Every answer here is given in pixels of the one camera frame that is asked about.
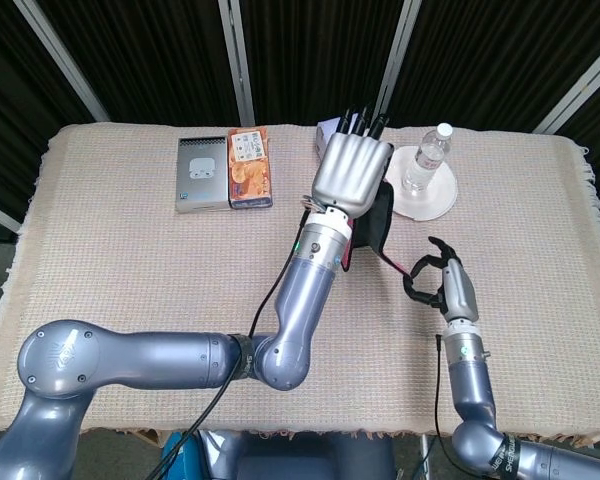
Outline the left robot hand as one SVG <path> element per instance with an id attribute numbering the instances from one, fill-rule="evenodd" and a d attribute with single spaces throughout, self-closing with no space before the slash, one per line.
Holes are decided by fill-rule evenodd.
<path id="1" fill-rule="evenodd" d="M 341 115 L 313 180 L 311 197 L 317 204 L 353 219 L 371 208 L 394 151 L 381 139 L 388 120 L 385 113 L 371 118 L 368 107 Z"/>

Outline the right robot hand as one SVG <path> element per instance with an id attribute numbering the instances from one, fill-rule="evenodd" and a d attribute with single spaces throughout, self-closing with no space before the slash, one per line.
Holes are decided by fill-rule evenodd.
<path id="1" fill-rule="evenodd" d="M 437 309 L 447 323 L 461 319 L 477 322 L 479 312 L 474 286 L 461 259 L 444 240 L 429 236 L 428 241 L 440 250 L 440 255 L 423 256 L 411 271 L 403 276 L 406 295 L 411 300 Z M 426 266 L 441 271 L 442 282 L 435 293 L 419 291 L 414 287 L 415 278 Z"/>

